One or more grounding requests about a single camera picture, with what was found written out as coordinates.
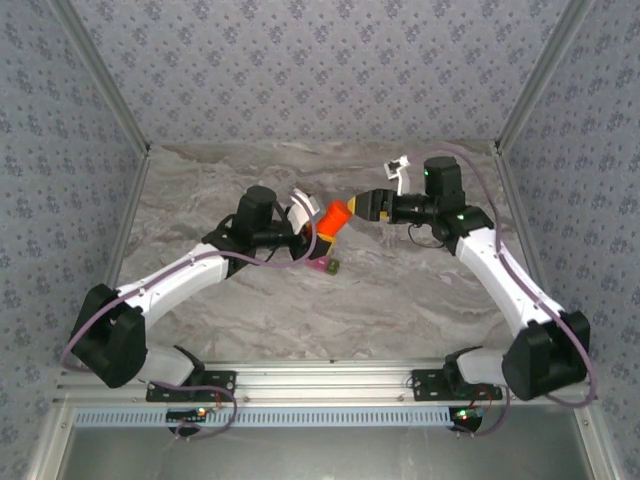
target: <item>gray marble floor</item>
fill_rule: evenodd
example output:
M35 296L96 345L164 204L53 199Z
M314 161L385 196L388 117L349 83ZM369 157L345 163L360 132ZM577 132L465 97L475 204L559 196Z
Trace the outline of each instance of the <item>gray marble floor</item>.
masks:
M327 205L372 188L391 188L382 162L418 144L259 144L166 146L151 151L120 283L139 279L190 250L247 187L296 186ZM505 217L505 240L522 252L488 143L467 143ZM421 166L411 168L421 191ZM490 212L463 166L467 201ZM430 230L416 240L432 242ZM509 329L471 272L445 250L412 244L407 227L352 220L339 234L333 277L307 267L245 268L193 296L150 332L205 360L408 358L442 356L470 345L507 346ZM274 261L285 261L279 252Z

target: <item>black mounting bracket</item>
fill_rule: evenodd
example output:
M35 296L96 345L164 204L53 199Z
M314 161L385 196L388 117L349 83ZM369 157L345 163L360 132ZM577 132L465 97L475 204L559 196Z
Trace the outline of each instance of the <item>black mounting bracket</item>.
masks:
M207 370L202 372L199 385L220 387L235 393L237 373L232 370ZM210 390L196 390L182 392L155 385L153 382L147 387L147 402L150 403L215 403L228 402L224 395L216 397L216 392Z
M411 388L413 399L416 402L484 400L487 397L486 391L489 392L492 400L502 400L502 390L499 387L484 383L469 385L468 388L454 393L445 380L442 369L413 370L411 372Z

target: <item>blue patterned wall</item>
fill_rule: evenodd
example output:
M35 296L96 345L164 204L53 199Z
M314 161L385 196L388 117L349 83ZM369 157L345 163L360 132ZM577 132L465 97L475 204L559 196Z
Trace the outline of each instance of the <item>blue patterned wall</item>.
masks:
M153 143L495 138L565 0L73 0Z
M51 368L102 280L138 154L45 1L0 2L0 478L22 478Z
M592 320L600 398L640 478L640 4L596 2L509 153L553 294Z

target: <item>vented metal strip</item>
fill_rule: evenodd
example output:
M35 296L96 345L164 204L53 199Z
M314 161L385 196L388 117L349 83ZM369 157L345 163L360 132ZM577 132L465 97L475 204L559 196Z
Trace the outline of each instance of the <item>vented metal strip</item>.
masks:
M166 427L166 408L80 408L74 427ZM224 425L231 409L207 414L203 427ZM428 427L451 426L446 407L242 408L234 427Z

